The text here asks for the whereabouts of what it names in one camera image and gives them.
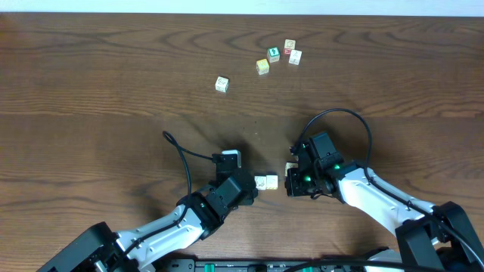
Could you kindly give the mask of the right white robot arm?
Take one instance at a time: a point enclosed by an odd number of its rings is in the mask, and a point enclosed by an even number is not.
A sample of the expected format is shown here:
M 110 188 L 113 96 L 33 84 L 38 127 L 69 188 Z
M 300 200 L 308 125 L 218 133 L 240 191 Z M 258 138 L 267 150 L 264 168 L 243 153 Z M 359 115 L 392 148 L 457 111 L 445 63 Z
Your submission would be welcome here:
M 358 163 L 287 163 L 288 196 L 329 196 L 357 208 L 387 229 L 398 251 L 377 249 L 342 268 L 360 271 L 481 271 L 483 246 L 466 212 L 417 199 Z

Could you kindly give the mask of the wooden block letter I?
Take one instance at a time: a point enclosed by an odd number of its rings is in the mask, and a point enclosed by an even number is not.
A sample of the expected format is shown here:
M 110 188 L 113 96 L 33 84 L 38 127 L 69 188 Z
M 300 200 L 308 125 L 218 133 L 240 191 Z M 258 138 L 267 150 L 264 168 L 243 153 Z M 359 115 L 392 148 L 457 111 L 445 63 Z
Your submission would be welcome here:
M 266 190 L 266 183 L 267 183 L 266 176 L 255 176 L 254 181 L 256 182 L 257 190 Z

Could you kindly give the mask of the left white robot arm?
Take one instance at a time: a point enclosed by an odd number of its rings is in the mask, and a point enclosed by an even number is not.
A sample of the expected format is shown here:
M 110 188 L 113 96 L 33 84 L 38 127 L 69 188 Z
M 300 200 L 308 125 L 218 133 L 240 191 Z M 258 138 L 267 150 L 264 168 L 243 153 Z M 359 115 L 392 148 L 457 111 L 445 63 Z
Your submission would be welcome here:
M 254 177 L 238 168 L 207 195 L 193 192 L 146 225 L 117 232 L 105 222 L 91 226 L 40 271 L 153 271 L 155 261 L 211 236 L 238 206 L 253 204 L 257 194 Z

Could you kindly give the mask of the wooden block yellow S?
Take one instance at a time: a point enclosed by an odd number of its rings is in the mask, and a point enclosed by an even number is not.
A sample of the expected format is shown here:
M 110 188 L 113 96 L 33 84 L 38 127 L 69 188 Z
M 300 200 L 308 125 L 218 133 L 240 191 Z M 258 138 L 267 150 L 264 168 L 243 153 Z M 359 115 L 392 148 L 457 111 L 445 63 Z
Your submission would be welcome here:
M 277 190 L 278 189 L 278 176 L 277 175 L 266 175 L 265 188 L 266 190 Z

